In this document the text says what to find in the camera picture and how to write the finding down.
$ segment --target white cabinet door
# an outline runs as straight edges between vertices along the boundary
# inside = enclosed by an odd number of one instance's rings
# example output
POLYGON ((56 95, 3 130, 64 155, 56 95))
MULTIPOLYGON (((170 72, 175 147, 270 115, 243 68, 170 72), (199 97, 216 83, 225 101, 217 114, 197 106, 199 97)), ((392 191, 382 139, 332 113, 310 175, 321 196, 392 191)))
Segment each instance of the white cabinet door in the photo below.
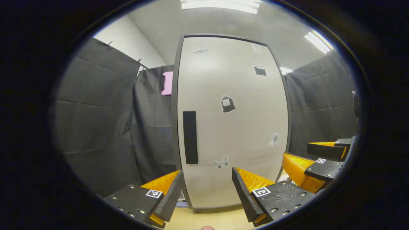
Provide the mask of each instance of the white cabinet door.
POLYGON ((185 37, 176 93, 180 161, 193 208, 240 203, 232 167, 277 178, 287 145, 288 111, 268 47, 231 38, 185 37), (198 164, 186 163, 183 111, 196 112, 198 164), (272 141, 274 133, 278 139, 272 141), (212 164, 225 156, 228 166, 212 164))

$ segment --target pink object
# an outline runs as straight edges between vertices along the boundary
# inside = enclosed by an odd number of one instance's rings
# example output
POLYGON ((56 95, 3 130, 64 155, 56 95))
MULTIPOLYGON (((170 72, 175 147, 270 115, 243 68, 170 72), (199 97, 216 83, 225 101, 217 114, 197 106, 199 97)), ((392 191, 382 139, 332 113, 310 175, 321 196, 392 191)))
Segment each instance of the pink object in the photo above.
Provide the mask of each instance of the pink object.
POLYGON ((172 79, 173 79, 173 71, 171 72, 164 72, 163 76, 165 76, 165 85, 163 87, 163 91, 160 93, 162 96, 167 96, 172 94, 172 79))

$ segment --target ceiling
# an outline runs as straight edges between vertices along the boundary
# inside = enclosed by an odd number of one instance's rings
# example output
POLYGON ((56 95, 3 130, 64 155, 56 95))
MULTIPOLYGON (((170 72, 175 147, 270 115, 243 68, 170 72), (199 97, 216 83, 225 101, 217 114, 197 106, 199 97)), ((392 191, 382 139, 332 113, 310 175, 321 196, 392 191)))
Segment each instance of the ceiling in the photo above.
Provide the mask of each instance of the ceiling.
POLYGON ((282 67, 295 70, 324 54, 304 36, 312 29, 277 5, 260 2, 256 15, 230 9, 182 10, 180 0, 157 0, 129 14, 167 64, 181 34, 239 36, 267 43, 282 67))

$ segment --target floor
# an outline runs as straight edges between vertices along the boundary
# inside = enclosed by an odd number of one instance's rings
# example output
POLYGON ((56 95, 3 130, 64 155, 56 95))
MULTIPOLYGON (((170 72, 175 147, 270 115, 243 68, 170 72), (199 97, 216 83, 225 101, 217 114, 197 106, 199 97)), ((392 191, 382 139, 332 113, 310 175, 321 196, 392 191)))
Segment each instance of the floor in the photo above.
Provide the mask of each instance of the floor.
POLYGON ((177 207, 172 219, 166 223, 165 230, 200 230, 204 226, 211 226, 215 230, 250 230, 253 223, 247 222, 243 207, 225 207, 219 209, 204 209, 194 213, 192 209, 177 207))

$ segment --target black handle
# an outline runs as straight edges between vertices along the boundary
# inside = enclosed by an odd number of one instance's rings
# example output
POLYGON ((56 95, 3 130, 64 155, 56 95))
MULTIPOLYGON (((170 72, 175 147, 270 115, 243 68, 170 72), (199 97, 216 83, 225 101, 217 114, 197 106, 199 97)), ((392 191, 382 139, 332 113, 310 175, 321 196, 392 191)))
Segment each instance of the black handle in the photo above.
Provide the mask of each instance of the black handle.
POLYGON ((186 164, 198 164, 196 111, 183 111, 183 137, 186 164))

